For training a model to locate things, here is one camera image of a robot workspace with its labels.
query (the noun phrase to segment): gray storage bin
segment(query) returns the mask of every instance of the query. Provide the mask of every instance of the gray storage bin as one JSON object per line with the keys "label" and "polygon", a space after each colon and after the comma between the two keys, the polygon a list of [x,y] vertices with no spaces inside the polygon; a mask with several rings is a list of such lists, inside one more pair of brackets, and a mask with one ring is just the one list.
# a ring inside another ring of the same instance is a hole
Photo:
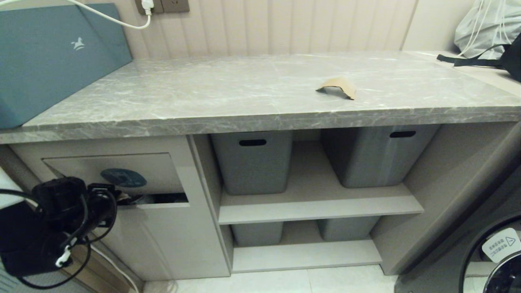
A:
{"label": "gray storage bin", "polygon": [[292,131],[212,135],[229,194],[267,194],[286,190]]}
{"label": "gray storage bin", "polygon": [[317,220],[325,241],[350,241],[366,238],[380,216]]}
{"label": "gray storage bin", "polygon": [[347,188],[393,186],[403,181],[440,125],[324,129],[322,145]]}
{"label": "gray storage bin", "polygon": [[282,238],[284,222],[231,225],[239,246],[276,245]]}

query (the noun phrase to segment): cardboard piece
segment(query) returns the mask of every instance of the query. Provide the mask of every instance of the cardboard piece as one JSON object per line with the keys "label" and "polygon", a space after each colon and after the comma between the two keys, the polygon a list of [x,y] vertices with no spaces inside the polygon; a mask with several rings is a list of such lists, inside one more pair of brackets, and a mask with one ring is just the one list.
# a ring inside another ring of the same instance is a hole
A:
{"label": "cardboard piece", "polygon": [[326,82],[324,82],[320,86],[320,88],[317,90],[317,92],[333,94],[333,95],[343,97],[345,99],[354,100],[355,93],[356,93],[356,87],[354,84],[349,82],[347,80],[347,78],[337,77],[337,78],[331,78],[331,79],[326,80]]}

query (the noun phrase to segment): sticker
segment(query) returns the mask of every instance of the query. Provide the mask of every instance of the sticker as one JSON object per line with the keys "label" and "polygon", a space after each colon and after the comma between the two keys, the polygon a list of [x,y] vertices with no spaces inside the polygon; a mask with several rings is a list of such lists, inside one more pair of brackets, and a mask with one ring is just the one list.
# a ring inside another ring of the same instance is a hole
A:
{"label": "sticker", "polygon": [[121,187],[142,187],[146,185],[146,179],[138,172],[126,169],[106,169],[101,172],[101,177],[109,183]]}
{"label": "sticker", "polygon": [[499,263],[503,258],[521,250],[521,241],[516,230],[507,228],[497,232],[481,249],[495,263]]}

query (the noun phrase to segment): washing machine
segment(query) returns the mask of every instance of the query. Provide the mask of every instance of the washing machine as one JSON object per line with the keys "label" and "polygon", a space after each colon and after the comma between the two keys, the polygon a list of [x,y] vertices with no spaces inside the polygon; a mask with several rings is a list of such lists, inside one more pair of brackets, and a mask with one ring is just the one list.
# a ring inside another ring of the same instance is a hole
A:
{"label": "washing machine", "polygon": [[521,292],[520,165],[518,157],[489,196],[399,276],[395,293]]}

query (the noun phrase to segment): blue box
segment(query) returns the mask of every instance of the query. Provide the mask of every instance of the blue box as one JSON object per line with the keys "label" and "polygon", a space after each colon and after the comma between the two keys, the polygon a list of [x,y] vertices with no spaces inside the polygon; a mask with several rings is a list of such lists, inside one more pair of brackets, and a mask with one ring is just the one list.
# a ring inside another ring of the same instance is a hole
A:
{"label": "blue box", "polygon": [[[116,19],[116,6],[90,7]],[[0,11],[0,129],[132,61],[120,25],[76,5]]]}

